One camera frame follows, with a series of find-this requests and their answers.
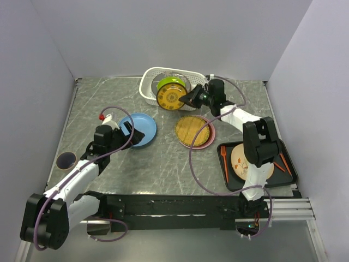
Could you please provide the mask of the blue plate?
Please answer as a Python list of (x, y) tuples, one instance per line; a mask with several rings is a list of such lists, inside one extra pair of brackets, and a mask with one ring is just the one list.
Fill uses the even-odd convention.
[(138, 144), (127, 146), (124, 149), (130, 148), (130, 147), (143, 148), (150, 145), (157, 133), (157, 125), (154, 119), (144, 113), (133, 113), (131, 114), (131, 117), (134, 121), (135, 129), (143, 133), (145, 136), (142, 138), (142, 140)]

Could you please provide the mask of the yellow patterned brown-rimmed plate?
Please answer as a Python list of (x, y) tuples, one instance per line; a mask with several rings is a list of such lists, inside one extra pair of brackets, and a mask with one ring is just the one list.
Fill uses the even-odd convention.
[(157, 103), (165, 110), (179, 110), (184, 106), (179, 99), (187, 94), (186, 88), (180, 84), (165, 84), (157, 92)]

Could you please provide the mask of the green plastic plate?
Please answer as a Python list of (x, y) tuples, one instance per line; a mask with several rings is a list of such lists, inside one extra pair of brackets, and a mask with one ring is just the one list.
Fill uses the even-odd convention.
[(157, 85), (157, 90), (160, 90), (164, 85), (167, 85), (167, 84), (180, 84), (181, 86), (186, 88), (186, 84), (182, 79), (174, 76), (169, 76), (159, 81)]

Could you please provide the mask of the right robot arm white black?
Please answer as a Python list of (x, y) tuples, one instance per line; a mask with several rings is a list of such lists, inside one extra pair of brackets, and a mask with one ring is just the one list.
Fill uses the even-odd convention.
[(179, 101), (192, 108), (210, 108), (214, 120), (228, 123), (243, 134), (244, 155), (247, 159), (247, 178), (239, 194), (239, 213), (251, 217), (267, 208), (263, 201), (269, 172), (275, 158), (281, 153), (281, 142), (271, 117), (257, 117), (242, 109), (244, 103), (235, 104), (226, 98), (227, 79), (212, 76), (204, 84), (198, 84)]

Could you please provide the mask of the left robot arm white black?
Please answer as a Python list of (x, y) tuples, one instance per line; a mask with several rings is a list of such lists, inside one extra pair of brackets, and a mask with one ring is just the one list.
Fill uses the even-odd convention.
[(110, 155), (140, 143), (145, 134), (130, 122), (121, 127), (108, 121), (96, 127), (80, 160), (67, 176), (43, 194), (32, 194), (25, 206), (20, 239), (43, 251), (59, 249), (69, 230), (89, 216), (102, 219), (108, 215), (106, 196), (83, 193), (110, 163)]

